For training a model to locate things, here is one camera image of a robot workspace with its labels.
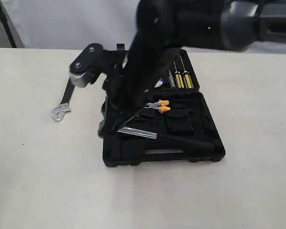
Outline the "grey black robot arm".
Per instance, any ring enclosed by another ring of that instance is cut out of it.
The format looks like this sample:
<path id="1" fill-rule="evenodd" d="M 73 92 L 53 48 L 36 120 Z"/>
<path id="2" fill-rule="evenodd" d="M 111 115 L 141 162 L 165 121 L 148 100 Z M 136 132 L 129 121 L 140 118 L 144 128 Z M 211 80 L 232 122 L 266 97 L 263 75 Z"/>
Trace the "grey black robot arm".
<path id="1" fill-rule="evenodd" d="M 104 122 L 122 125 L 145 106 L 158 77 L 183 47 L 242 52 L 286 43 L 286 0 L 142 0 L 136 34 L 104 88 Z"/>

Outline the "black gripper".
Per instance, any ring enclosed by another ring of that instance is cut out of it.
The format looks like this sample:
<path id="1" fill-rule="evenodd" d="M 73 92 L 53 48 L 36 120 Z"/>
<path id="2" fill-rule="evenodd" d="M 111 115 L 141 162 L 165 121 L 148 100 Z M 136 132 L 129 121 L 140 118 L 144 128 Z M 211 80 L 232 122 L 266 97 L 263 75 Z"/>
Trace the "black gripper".
<path id="1" fill-rule="evenodd" d="M 103 83 L 106 91 L 103 122 L 123 124 L 144 107 L 158 78 L 180 49 L 171 44 L 153 47 L 136 35 L 124 58 L 126 64 L 118 64 Z"/>

